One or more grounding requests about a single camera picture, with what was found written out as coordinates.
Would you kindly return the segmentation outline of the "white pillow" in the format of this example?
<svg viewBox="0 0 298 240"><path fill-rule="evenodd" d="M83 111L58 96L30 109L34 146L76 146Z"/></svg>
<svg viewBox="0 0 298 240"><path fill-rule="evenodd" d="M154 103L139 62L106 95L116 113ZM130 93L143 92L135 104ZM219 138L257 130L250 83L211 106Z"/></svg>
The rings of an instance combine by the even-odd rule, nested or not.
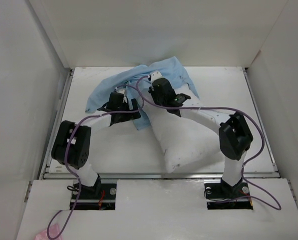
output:
<svg viewBox="0 0 298 240"><path fill-rule="evenodd" d="M212 130L149 103L143 110L161 147L167 173L198 172L224 162L219 137Z"/></svg>

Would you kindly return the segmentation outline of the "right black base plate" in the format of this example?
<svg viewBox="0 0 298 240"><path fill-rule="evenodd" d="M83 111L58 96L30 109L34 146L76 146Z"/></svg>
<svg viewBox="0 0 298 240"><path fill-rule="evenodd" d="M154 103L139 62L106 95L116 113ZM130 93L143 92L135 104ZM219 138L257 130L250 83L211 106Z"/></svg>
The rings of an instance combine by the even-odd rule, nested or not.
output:
<svg viewBox="0 0 298 240"><path fill-rule="evenodd" d="M242 181L236 186L224 182L207 182L204 187L208 210L253 210L246 182Z"/></svg>

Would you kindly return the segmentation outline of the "aluminium front rail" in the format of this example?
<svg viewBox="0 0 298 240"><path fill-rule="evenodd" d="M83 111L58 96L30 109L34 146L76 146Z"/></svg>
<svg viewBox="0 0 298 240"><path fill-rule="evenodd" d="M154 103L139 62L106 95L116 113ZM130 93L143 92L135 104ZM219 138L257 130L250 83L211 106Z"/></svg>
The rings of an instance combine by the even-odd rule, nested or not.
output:
<svg viewBox="0 0 298 240"><path fill-rule="evenodd" d="M195 173L195 174L183 174L183 173L99 173L102 179L219 179L222 177L220 173ZM278 172L250 172L244 173L244 177L247 179L278 179L280 175ZM73 179L74 176L70 173L45 173L41 179L43 180L56 180L56 179Z"/></svg>

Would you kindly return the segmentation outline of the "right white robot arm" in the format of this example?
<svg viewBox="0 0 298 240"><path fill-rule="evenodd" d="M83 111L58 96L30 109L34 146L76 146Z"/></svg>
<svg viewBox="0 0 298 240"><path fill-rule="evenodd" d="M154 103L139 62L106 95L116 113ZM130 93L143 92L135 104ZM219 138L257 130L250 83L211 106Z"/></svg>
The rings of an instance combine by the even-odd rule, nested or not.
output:
<svg viewBox="0 0 298 240"><path fill-rule="evenodd" d="M227 107L206 107L194 105L193 95L187 87L177 93L164 77L152 80L148 90L155 106L165 109L178 117L194 121L219 136L219 148L225 156L224 172L220 191L232 197L242 184L243 161L254 139L241 111L233 114L223 112Z"/></svg>

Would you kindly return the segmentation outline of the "pink plastic bag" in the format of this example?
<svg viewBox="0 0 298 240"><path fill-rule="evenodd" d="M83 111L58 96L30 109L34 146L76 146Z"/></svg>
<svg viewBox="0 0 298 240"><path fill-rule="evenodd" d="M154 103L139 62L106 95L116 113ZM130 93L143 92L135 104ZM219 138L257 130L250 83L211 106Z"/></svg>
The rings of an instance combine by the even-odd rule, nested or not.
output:
<svg viewBox="0 0 298 240"><path fill-rule="evenodd" d="M51 225L49 231L47 231L47 229L41 231L34 237L34 240L49 240L47 233L49 233L50 237L59 235L60 230L58 224Z"/></svg>

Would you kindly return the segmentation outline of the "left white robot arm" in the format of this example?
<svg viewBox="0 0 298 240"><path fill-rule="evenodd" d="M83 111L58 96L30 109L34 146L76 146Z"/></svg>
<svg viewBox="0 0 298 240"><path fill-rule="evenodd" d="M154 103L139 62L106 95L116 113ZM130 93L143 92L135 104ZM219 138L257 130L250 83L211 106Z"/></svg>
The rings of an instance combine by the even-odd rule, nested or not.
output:
<svg viewBox="0 0 298 240"><path fill-rule="evenodd" d="M112 125L141 118L136 99L128 99L124 93L112 92L109 100L95 115L79 122L62 121L52 150L52 159L64 165L76 178L76 185L70 190L84 192L90 198L100 195L101 180L88 162L91 134Z"/></svg>

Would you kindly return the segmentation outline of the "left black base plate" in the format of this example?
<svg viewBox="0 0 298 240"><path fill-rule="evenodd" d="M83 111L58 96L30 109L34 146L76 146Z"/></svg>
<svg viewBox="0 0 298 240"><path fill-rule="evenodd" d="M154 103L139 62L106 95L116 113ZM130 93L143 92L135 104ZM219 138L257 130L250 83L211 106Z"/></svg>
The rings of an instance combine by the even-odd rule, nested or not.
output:
<svg viewBox="0 0 298 240"><path fill-rule="evenodd" d="M116 186L115 183L101 183L98 182L93 187L82 185L81 193L78 197L78 184L67 186L71 191L71 200L69 203L72 209L76 199L77 203L75 210L95 210L95 211L109 211L115 210L116 204Z"/></svg>

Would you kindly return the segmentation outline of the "light blue pillowcase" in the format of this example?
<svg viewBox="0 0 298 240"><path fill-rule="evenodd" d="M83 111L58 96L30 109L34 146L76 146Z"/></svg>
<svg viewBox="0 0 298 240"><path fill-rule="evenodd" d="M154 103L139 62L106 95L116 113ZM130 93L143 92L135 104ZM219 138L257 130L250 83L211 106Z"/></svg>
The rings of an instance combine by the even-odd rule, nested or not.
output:
<svg viewBox="0 0 298 240"><path fill-rule="evenodd" d="M174 90L186 84L188 88L191 90L191 92L196 97L199 97L196 88L185 68L181 65L181 63L178 61L176 57L171 57L169 59L154 62L149 66L141 64L130 70L121 72L119 74L104 79L89 96L86 103L85 112L94 115L103 114L103 112L95 112L97 109L99 109L109 101L110 94L113 91L115 91L116 87L121 87L124 85L136 87L136 83L140 78L146 78L146 76L149 76L151 73L156 71L160 72L162 74L162 77L166 78L170 82ZM143 79L142 81L140 81L138 88L144 94L145 90L148 91L150 85L151 84L149 83L149 80ZM128 100L137 99L140 97L137 90L133 89L132 87L126 88L127 89L125 94ZM133 121L137 130L144 129L151 125L149 118L147 114L144 112L144 110L141 110L140 114L141 118ZM111 115L107 115L98 119L86 120L85 124L83 125L89 126L92 128L93 132L97 132L101 129L109 127L110 119Z"/></svg>

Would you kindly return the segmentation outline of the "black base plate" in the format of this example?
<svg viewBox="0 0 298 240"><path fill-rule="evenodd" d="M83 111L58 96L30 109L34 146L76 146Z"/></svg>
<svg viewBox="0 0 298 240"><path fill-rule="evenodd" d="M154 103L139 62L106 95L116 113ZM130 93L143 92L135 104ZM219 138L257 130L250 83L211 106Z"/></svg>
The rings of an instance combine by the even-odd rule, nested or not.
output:
<svg viewBox="0 0 298 240"><path fill-rule="evenodd" d="M76 199L77 203L75 210L95 210L95 211L109 211L115 210L116 204L116 186L115 183L101 183L98 182L93 187L82 185L81 193L78 197L78 184L67 186L71 191L71 200L69 203L72 209Z"/></svg>
<svg viewBox="0 0 298 240"><path fill-rule="evenodd" d="M224 182L207 182L204 187L208 210L253 210L246 182L242 181L236 186Z"/></svg>

